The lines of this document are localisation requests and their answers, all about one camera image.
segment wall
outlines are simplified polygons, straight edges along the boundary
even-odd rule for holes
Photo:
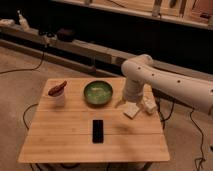
[[[213,74],[213,31],[48,0],[1,0],[0,17],[18,22],[17,9],[34,28],[72,28],[78,39]]]

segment bottle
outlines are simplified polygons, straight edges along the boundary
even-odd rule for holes
[[[20,23],[22,29],[24,31],[30,30],[29,24],[28,24],[27,20],[22,16],[20,10],[18,10],[17,13],[18,13],[18,16],[19,16],[19,23]]]

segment table plank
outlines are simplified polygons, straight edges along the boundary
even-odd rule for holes
[[[168,161],[163,135],[105,135],[104,144],[92,144],[89,135],[28,136],[19,162],[91,163]]]

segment cup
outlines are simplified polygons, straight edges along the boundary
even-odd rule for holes
[[[65,106],[66,98],[65,98],[64,89],[58,92],[57,94],[54,94],[53,96],[51,96],[51,98],[54,101],[54,106],[56,107]]]

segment gray carpet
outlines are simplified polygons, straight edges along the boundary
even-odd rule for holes
[[[32,68],[39,59],[0,47],[0,72],[10,69]],[[52,63],[44,62],[38,71],[16,72],[0,75],[0,171],[30,171],[27,164],[17,163],[21,146],[27,135],[22,121],[24,110],[37,103],[42,88],[48,78],[90,77],[85,73],[70,70]],[[163,100],[162,112],[170,112],[171,102]],[[168,121],[165,136],[171,161],[154,163],[150,171],[194,171],[194,158],[200,157],[200,133],[189,118],[191,109],[175,105],[172,118]],[[35,108],[29,110],[27,122],[30,123]],[[210,151],[213,139],[213,119],[206,114],[195,112],[194,118],[205,133],[204,153],[207,161],[204,171],[213,170],[213,152]],[[55,164],[54,170],[64,170]],[[104,171],[106,164],[82,164],[77,171]],[[109,171],[132,171],[143,166],[142,163],[111,164]]]

